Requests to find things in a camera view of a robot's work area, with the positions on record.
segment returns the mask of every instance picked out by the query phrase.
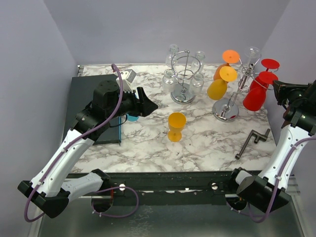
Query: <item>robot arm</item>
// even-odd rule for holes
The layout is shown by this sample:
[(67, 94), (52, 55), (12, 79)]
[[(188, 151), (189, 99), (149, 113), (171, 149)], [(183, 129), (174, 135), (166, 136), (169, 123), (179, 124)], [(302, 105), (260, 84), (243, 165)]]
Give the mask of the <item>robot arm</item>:
[[(127, 113), (131, 116), (146, 117), (158, 108), (146, 96), (142, 87), (137, 88), (137, 98), (129, 83), (123, 82), (123, 85), (122, 101), (114, 118)], [(119, 86), (117, 83), (111, 80), (101, 82), (94, 90), (92, 102), (76, 115), (65, 140), (47, 165), (31, 181), (22, 181), (18, 186), (18, 190), (29, 197), (34, 188), (39, 185), (32, 197), (32, 202), (50, 218), (58, 216), (70, 201), (87, 193), (98, 191), (102, 184), (108, 181), (107, 175), (99, 169), (73, 181), (65, 182), (65, 179), (83, 153), (109, 128), (109, 123), (77, 140), (66, 151), (64, 148), (74, 139), (102, 124), (110, 116), (118, 100)], [(61, 152), (64, 152), (63, 155), (41, 182), (43, 174), (48, 171)]]
[[(277, 195), (271, 211), (290, 201), (290, 196), (285, 193), (289, 176), (301, 151), (316, 133), (316, 81), (309, 85), (274, 81), (274, 89), (278, 104), (286, 108), (283, 115), (285, 122), (276, 150), (258, 176), (239, 168), (233, 171), (231, 178), (232, 185), (237, 189), (236, 194), (263, 212), (268, 209), (276, 183)], [(302, 139), (304, 142), (287, 157), (292, 147)]]

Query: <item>metal floor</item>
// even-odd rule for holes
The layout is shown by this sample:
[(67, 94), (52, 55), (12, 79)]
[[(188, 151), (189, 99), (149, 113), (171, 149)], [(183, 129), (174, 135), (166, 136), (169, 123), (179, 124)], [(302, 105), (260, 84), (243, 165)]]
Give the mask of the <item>metal floor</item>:
[[(38, 237), (303, 237), (293, 203), (270, 214), (262, 224), (227, 206), (140, 206), (127, 218), (92, 214), (89, 198), (79, 198), (58, 217), (45, 216)], [(112, 207), (125, 214), (134, 207)]]

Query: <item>yellow wine glass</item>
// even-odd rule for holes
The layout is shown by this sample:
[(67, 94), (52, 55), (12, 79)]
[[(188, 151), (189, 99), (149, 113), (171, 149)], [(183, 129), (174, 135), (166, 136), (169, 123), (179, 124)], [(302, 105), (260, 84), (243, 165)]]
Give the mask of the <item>yellow wine glass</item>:
[(170, 131), (168, 132), (168, 138), (171, 142), (179, 142), (182, 138), (181, 131), (186, 125), (186, 117), (184, 114), (175, 112), (170, 114), (168, 118), (168, 125)]
[(224, 81), (230, 82), (237, 79), (237, 72), (234, 68), (223, 66), (221, 70), (219, 70), (219, 75)]
[(219, 71), (220, 71), (220, 70), (222, 69), (222, 67), (224, 67), (224, 66), (230, 67), (229, 63), (224, 63), (224, 64), (220, 65), (220, 66), (216, 69), (216, 71), (215, 71), (215, 74), (214, 74), (214, 76), (213, 76), (213, 79), (214, 79), (214, 80), (222, 79), (221, 76), (219, 75)]
[(220, 100), (227, 91), (227, 83), (223, 79), (217, 79), (207, 89), (207, 95), (212, 100)]

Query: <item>metal glass holder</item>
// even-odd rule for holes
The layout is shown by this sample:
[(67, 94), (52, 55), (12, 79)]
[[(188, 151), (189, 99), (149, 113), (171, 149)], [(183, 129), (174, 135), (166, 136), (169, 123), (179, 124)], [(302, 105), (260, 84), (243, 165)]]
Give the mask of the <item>metal glass holder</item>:
[(260, 59), (261, 59), (261, 54), (255, 63), (250, 63), (249, 61), (246, 64), (243, 64), (241, 59), (239, 59), (241, 63), (241, 69), (237, 71), (242, 73), (242, 77), (240, 81), (238, 82), (237, 91), (233, 92), (229, 99), (221, 99), (219, 101), (216, 101), (213, 105), (212, 110), (213, 110), (214, 116), (218, 120), (223, 121), (223, 122), (232, 122), (238, 117), (239, 108), (235, 102), (239, 94), (249, 92), (249, 86), (246, 85), (246, 82), (248, 81), (249, 78), (252, 78), (256, 83), (262, 86), (255, 79), (256, 75), (258, 75), (259, 73), (254, 72), (255, 65), (260, 61)]
[[(185, 67), (183, 70), (177, 71), (175, 69), (175, 65), (177, 62), (182, 59), (186, 58)], [(188, 69), (188, 60), (189, 58), (192, 58), (193, 60), (196, 59), (198, 61), (199, 67), (196, 71), (192, 71), (191, 69)], [(189, 86), (190, 83), (185, 83), (186, 80), (190, 80), (201, 68), (201, 62), (198, 60), (198, 58), (191, 56), (190, 51), (184, 50), (181, 52), (176, 53), (172, 59), (171, 59), (171, 69), (174, 71), (174, 77), (178, 81), (178, 84), (175, 85), (175, 89), (173, 92), (171, 92), (171, 98), (174, 102), (178, 104), (189, 104), (195, 99), (195, 95), (192, 95), (189, 92)]]

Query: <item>cable tie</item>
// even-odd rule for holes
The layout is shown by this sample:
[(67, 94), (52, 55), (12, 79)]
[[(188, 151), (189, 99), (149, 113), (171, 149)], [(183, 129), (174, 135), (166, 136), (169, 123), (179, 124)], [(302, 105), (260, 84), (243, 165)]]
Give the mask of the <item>cable tie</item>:
[(282, 180), (282, 177), (277, 176), (277, 175), (275, 176), (275, 178), (276, 178), (276, 179), (279, 179), (280, 181)]

